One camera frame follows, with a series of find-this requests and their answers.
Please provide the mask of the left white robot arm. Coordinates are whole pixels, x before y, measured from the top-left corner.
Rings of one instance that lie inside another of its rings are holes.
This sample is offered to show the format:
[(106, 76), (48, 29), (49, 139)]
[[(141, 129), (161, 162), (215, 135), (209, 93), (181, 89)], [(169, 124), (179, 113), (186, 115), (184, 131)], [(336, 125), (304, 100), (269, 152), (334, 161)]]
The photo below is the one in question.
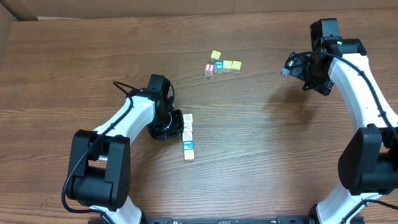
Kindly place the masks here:
[(145, 88), (113, 84), (125, 102), (101, 126), (74, 134), (61, 201), (66, 211), (97, 213), (104, 223), (146, 223), (129, 197), (131, 144), (144, 128), (158, 141), (180, 137), (183, 115), (175, 109), (174, 87), (163, 75), (151, 75)]

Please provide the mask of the white block red base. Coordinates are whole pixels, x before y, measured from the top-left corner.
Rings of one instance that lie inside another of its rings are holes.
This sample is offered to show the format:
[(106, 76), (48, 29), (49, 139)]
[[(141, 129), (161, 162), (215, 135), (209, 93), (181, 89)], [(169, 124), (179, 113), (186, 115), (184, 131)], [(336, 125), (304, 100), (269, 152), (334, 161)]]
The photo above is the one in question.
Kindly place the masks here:
[(184, 132), (192, 132), (193, 124), (192, 123), (184, 123), (183, 131)]

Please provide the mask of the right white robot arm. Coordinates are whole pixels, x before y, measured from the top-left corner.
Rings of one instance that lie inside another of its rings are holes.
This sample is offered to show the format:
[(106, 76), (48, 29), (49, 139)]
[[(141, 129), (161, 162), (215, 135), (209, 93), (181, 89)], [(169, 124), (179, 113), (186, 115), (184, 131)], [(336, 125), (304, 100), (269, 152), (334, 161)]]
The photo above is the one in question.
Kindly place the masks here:
[(312, 49), (291, 53), (281, 74), (304, 82), (303, 90), (327, 96), (336, 86), (348, 109), (354, 135), (338, 160), (340, 181), (326, 199), (296, 223), (364, 223), (359, 211), (397, 189), (397, 114), (389, 106), (359, 39), (340, 36), (335, 18), (310, 26)]

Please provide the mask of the white block wavy pattern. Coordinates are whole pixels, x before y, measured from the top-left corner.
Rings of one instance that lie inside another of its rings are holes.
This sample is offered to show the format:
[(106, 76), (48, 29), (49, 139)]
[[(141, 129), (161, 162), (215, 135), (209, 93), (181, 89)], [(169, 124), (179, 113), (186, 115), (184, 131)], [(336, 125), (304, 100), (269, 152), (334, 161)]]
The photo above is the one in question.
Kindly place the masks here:
[(192, 141), (193, 140), (193, 133), (191, 131), (183, 132), (182, 133), (182, 139), (183, 139), (183, 141)]

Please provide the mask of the white block green pattern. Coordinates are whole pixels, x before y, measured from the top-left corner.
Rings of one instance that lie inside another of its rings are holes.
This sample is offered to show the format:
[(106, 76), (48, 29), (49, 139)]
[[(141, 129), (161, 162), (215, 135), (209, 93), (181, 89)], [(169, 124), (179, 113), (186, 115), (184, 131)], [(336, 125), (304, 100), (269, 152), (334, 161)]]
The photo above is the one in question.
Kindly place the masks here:
[(193, 123), (193, 115), (192, 114), (184, 114), (183, 122), (184, 123)]

